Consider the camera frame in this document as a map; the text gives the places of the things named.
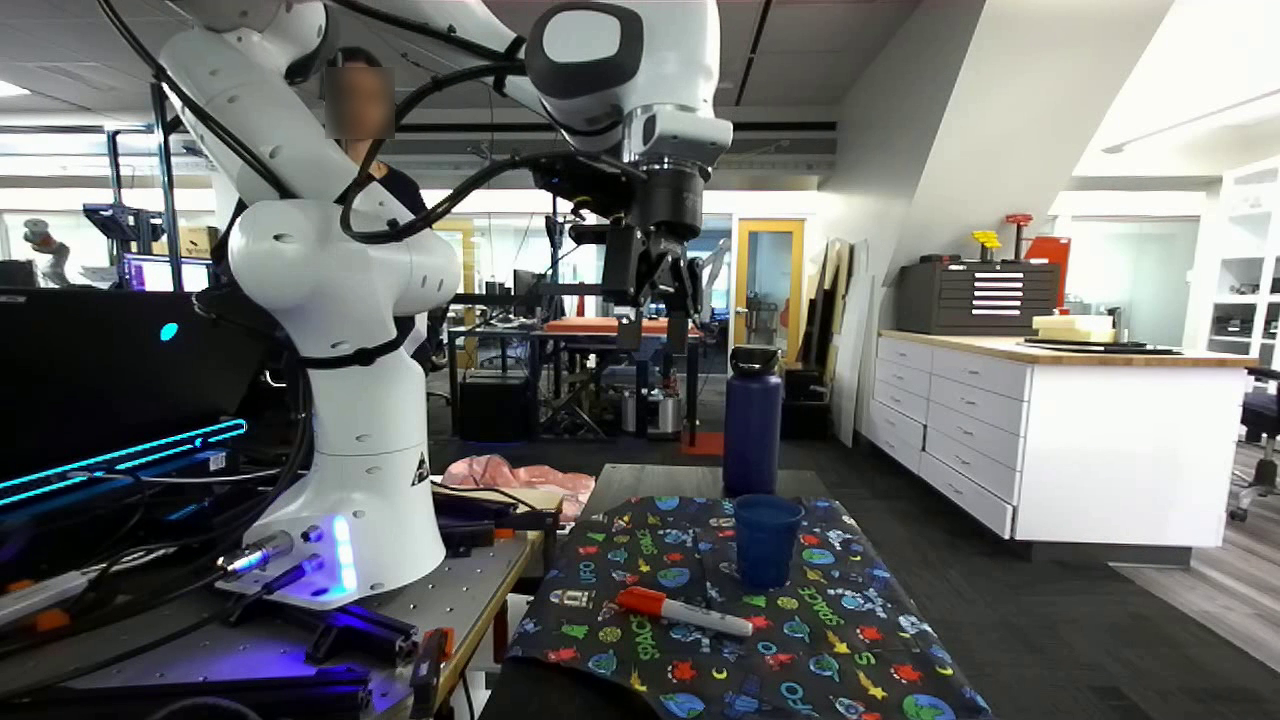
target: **white cabinet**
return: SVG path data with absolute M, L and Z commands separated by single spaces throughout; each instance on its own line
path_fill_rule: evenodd
M 887 332 L 865 437 L 1003 542 L 1213 550 L 1242 380 L 1219 361 L 1041 366 Z

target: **wall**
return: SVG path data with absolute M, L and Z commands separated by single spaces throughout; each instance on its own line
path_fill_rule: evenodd
M 885 282 L 972 230 L 1048 215 L 1168 0 L 924 0 L 841 117 L 830 234 L 862 246 L 833 413 L 852 440 Z
M 1277 0 L 1176 0 L 1101 126 L 1101 143 L 1133 142 L 1280 90 Z
M 1113 306 L 1133 340 L 1185 343 L 1202 220 L 1073 220 L 1073 306 Z
M 858 380 L 881 306 L 877 288 L 905 236 L 975 13 L 980 0 L 924 0 L 845 95 L 837 172 L 825 183 L 830 205 L 820 212 L 833 242 L 858 246 L 858 278 L 830 380 L 841 440 L 852 440 Z

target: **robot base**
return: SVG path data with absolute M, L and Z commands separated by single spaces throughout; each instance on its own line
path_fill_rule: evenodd
M 348 484 L 323 491 L 323 477 L 352 477 L 367 462 L 316 455 L 309 480 L 286 491 L 245 535 L 245 554 L 217 587 L 271 604 L 333 614 L 363 595 L 395 593 L 445 564 L 433 484 L 414 484 L 418 454 L 381 455 L 400 469 L 400 488 Z

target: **countertop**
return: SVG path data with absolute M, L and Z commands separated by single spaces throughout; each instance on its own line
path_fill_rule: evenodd
M 885 332 L 885 337 L 1003 358 L 1022 366 L 1081 366 L 1081 368 L 1253 368 L 1257 366 L 1253 358 L 1217 358 L 1217 351 L 1149 358 L 1149 351 L 1043 347 L 1043 343 L 1024 343 L 1022 337 L 929 337 L 929 332 Z

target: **fluorescent light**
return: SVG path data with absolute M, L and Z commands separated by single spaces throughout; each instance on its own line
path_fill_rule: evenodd
M 1233 126 L 1257 126 L 1257 121 L 1273 121 L 1280 117 L 1280 90 L 1269 90 L 1260 95 L 1245 95 L 1237 103 L 1202 112 L 1202 117 L 1185 117 L 1176 126 L 1165 126 L 1157 131 L 1146 135 L 1129 135 L 1119 143 L 1109 143 L 1106 153 L 1129 153 L 1129 148 L 1168 148 L 1168 143 L 1185 143 L 1191 135 L 1210 135 L 1217 127 L 1233 127 Z
M 0 79 L 0 95 L 34 95 L 34 94 L 21 90 L 21 85 Z

